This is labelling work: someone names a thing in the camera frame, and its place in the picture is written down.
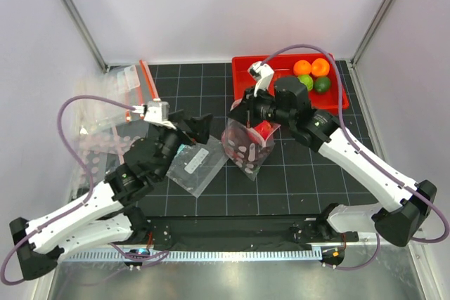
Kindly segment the red apple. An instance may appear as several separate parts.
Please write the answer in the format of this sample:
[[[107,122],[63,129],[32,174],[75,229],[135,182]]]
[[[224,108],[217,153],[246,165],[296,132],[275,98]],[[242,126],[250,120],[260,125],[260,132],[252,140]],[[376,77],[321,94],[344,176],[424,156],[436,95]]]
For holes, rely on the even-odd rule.
[[[267,121],[263,121],[252,128],[253,136],[257,139],[267,141],[270,137],[272,137],[277,128],[278,127],[276,125]]]

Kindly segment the pink-dotted zip bag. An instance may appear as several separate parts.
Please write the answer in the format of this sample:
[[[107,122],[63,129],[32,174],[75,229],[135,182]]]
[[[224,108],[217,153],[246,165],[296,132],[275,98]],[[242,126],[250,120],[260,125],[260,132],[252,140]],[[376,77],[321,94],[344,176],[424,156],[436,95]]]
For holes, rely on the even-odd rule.
[[[226,128],[221,135],[224,152],[229,159],[251,180],[254,181],[267,157],[275,146],[274,134],[267,141],[253,136],[252,128],[228,119]]]

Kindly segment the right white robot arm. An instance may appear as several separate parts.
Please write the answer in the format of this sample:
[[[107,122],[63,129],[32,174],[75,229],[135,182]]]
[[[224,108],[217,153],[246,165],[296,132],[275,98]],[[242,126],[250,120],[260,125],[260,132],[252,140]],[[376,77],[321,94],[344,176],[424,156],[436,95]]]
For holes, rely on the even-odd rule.
[[[376,198],[375,204],[328,206],[316,224],[325,241],[348,231],[366,232],[404,247],[431,212],[433,183],[418,183],[381,160],[335,115],[312,107],[306,86],[293,77],[277,79],[273,94],[257,86],[246,89],[229,117],[246,127],[263,121],[287,127],[298,143],[339,165]]]

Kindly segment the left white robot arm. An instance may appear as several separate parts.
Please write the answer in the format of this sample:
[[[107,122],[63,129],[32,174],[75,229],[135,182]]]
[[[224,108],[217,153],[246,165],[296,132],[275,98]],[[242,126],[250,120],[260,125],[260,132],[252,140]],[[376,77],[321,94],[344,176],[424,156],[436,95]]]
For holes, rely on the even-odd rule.
[[[71,203],[28,221],[10,222],[25,281],[50,273],[67,257],[102,244],[141,244],[150,224],[136,203],[164,179],[181,145],[206,144],[213,116],[172,112],[153,137],[135,140],[124,162]]]

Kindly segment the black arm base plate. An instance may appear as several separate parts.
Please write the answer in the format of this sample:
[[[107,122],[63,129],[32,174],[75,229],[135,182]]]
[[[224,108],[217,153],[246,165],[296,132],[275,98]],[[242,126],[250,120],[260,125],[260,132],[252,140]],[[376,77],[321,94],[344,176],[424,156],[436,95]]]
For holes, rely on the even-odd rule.
[[[355,232],[337,233],[316,221],[316,214],[270,216],[164,216],[146,217],[128,243],[153,239],[155,247],[199,251],[244,251],[278,244],[356,242]]]

